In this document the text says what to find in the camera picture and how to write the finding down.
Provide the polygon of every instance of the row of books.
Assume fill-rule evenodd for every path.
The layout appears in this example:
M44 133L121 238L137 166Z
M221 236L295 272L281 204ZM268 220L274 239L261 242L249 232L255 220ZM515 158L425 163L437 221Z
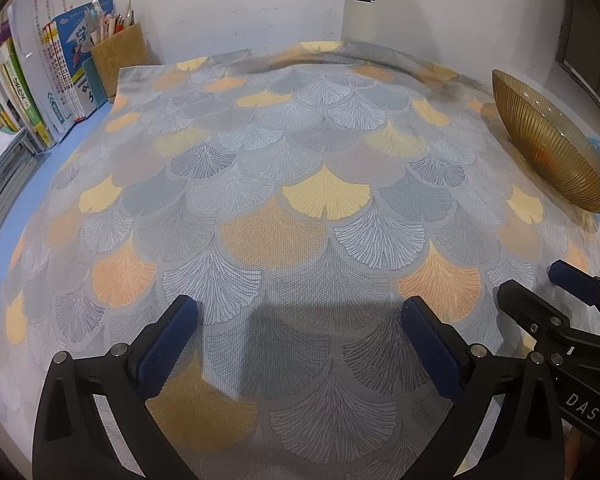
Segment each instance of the row of books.
M92 1L14 0L0 24L0 126L24 128L36 152L106 101L90 54ZM113 11L113 0L99 3Z

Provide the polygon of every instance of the wooden pen holder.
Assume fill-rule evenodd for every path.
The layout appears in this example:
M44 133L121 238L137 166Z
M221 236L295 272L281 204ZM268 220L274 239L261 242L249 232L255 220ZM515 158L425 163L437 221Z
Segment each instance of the wooden pen holder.
M94 45L91 55L110 101L116 95L121 68L149 64L139 23Z

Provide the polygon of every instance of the bowl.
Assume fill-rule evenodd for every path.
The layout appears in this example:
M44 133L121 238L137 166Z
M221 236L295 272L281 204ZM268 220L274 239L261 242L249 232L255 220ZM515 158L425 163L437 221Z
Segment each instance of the bowl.
M565 199L600 213L600 155L551 101L515 77L493 71L493 95L512 142Z

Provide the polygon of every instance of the ginkgo leaf pattern tablecloth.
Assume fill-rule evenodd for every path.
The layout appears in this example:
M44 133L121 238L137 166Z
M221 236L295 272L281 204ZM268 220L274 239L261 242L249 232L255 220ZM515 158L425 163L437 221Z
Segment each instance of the ginkgo leaf pattern tablecloth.
M400 330L402 300L524 355L532 341L494 306L513 278L600 332L548 285L558 258L600 275L596 218L449 69L340 42L125 69L1 285L0 419L30 456L53 354L103 354L188 294L203 322L147 406L201 478L397 479L450 407Z

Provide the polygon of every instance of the brown box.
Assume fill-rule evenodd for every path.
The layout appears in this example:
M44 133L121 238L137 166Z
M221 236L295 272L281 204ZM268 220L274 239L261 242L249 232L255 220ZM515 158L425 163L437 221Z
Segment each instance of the brown box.
M101 41L91 48L91 55L109 100L116 95L121 68L149 64L139 23Z

